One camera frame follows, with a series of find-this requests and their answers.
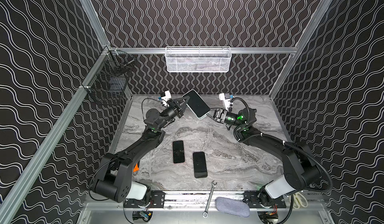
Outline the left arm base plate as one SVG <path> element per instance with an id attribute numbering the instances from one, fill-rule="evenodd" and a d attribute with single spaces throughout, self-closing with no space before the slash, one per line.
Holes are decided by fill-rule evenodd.
<path id="1" fill-rule="evenodd" d="M 131 209 L 162 209 L 166 193 L 162 191 L 147 191 L 141 200 L 125 199 L 124 208 Z"/>

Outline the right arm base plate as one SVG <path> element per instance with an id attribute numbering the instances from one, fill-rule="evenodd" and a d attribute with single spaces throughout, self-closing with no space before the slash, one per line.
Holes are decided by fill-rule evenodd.
<path id="1" fill-rule="evenodd" d="M 250 209 L 284 209 L 287 207 L 284 198 L 271 199 L 265 193 L 259 191 L 246 191 L 243 193 L 243 202 Z"/>

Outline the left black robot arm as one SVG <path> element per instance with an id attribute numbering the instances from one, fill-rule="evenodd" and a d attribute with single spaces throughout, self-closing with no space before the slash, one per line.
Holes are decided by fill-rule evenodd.
<path id="1" fill-rule="evenodd" d="M 162 143 L 166 134 L 162 129 L 173 123 L 176 117 L 184 115 L 189 99 L 189 96 L 170 99 L 165 110 L 148 110 L 141 137 L 122 151 L 104 155 L 90 190 L 117 203 L 126 199 L 132 190 L 134 167 L 142 157 Z"/>

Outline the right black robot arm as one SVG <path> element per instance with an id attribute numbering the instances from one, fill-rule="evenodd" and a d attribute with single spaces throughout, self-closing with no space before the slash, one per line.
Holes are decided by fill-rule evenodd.
<path id="1" fill-rule="evenodd" d="M 208 116 L 228 128 L 233 127 L 238 142 L 259 148 L 282 162 L 283 174 L 261 187 L 258 195 L 261 204 L 267 206 L 283 195 L 307 189 L 322 176 L 320 165 L 304 145 L 286 142 L 255 128 L 255 109 L 244 108 L 235 114 L 223 108 L 213 108 Z"/>

